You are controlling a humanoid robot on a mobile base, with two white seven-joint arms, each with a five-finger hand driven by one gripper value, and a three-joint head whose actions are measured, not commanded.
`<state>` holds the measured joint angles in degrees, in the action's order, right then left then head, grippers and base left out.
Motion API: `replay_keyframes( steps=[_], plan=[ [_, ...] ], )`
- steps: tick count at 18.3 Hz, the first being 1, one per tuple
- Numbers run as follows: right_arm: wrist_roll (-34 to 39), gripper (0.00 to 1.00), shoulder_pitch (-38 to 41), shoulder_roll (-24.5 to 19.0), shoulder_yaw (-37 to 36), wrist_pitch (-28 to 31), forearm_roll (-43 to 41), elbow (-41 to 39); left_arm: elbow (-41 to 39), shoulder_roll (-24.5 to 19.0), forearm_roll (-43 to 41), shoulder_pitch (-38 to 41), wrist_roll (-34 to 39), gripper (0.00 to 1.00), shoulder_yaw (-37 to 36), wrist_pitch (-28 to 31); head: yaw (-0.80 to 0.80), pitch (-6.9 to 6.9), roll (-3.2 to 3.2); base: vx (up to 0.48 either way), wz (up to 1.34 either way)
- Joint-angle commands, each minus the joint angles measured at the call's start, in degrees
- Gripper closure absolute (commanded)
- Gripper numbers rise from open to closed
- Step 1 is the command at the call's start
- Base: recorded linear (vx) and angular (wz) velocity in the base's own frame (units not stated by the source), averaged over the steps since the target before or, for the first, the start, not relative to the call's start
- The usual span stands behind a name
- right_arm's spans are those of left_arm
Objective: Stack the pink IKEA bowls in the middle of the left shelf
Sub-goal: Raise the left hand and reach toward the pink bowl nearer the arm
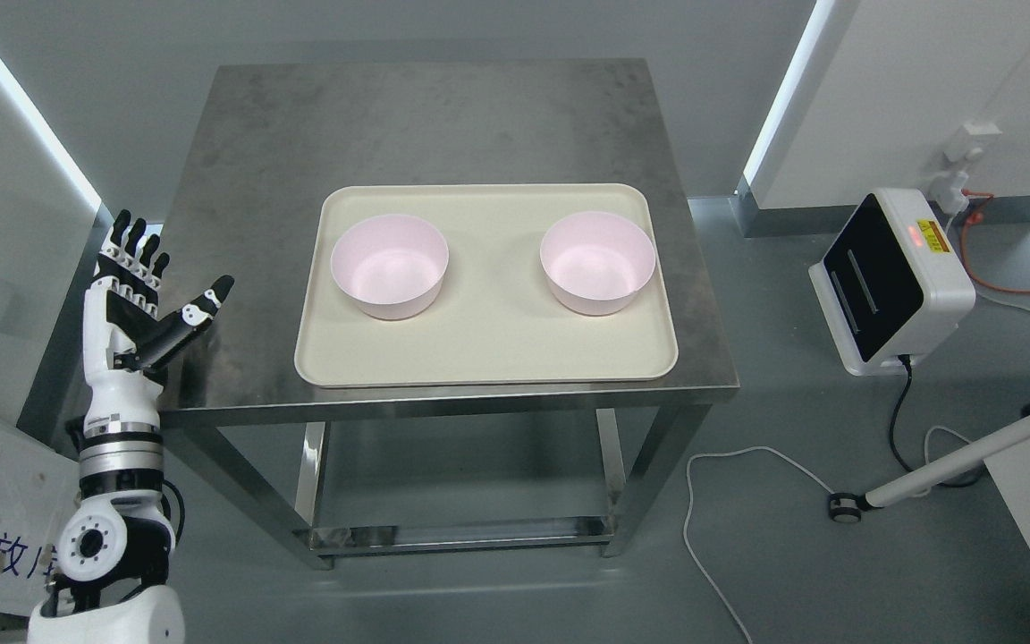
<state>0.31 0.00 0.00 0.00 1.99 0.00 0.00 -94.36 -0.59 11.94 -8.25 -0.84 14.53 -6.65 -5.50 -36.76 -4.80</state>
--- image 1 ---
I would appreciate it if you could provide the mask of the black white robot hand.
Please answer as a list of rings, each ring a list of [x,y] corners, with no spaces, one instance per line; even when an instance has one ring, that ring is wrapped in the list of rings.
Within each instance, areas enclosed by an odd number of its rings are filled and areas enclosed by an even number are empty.
[[[123,209],[107,233],[83,296],[82,361],[89,378],[139,372],[166,382],[166,367],[204,334],[234,285],[222,275],[188,304],[161,314],[160,290],[169,255],[147,221]]]

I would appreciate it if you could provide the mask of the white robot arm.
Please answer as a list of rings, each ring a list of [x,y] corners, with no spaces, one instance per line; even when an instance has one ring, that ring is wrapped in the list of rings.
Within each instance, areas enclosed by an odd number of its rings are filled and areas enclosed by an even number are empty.
[[[91,391],[79,450],[80,505],[60,533],[30,643],[182,643],[168,587],[177,537],[163,508],[161,386],[110,350],[83,361]]]

